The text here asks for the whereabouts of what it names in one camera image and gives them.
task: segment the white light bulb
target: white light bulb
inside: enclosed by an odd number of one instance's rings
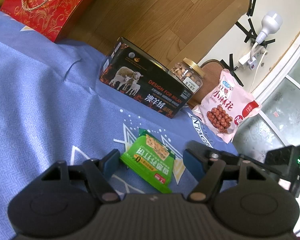
[[[256,38],[256,43],[260,44],[269,34],[276,33],[282,25],[282,18],[274,11],[269,11],[261,21],[262,30]]]

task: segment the blue bedsheet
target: blue bedsheet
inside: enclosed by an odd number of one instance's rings
[[[9,201],[57,160],[81,164],[121,153],[149,130],[177,156],[170,188],[187,195],[196,185],[182,163],[184,145],[197,140],[237,154],[188,107],[173,119],[101,83],[104,55],[76,41],[54,44],[0,12],[0,240],[14,235]],[[156,190],[124,165],[110,179],[120,194]]]

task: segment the green wrapper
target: green wrapper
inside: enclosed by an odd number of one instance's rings
[[[144,129],[131,148],[121,155],[121,160],[141,178],[161,193],[171,193],[175,155]]]

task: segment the pink snack bag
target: pink snack bag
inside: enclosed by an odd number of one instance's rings
[[[211,131],[226,143],[234,137],[239,123],[261,110],[252,94],[246,92],[227,69],[221,71],[220,82],[201,104],[192,109]]]

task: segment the sheep image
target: sheep image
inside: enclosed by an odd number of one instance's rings
[[[114,77],[114,79],[111,80],[111,81],[109,82],[109,85],[111,85],[111,83],[114,85],[117,81],[119,81],[120,84],[119,84],[119,86],[118,86],[118,88],[117,88],[117,90],[119,90],[120,87],[123,86],[124,84],[126,84],[130,79],[132,79],[132,78],[131,78],[131,77],[128,77],[127,75],[126,75],[125,78],[122,77],[122,76],[116,75],[116,76]]]
[[[131,87],[129,88],[129,90],[126,92],[126,94],[130,92],[129,96],[132,94],[133,96],[136,95],[136,93],[139,91],[140,89],[140,85],[137,84],[137,80],[133,80]]]
[[[139,72],[135,72],[127,67],[121,67],[115,75],[116,76],[119,75],[122,77],[128,76],[128,77],[133,78],[137,82],[139,81],[140,77],[143,77],[143,75],[141,75]],[[129,85],[131,86],[132,82],[133,82],[133,80],[130,80],[128,83],[126,83],[123,90],[126,90]]]

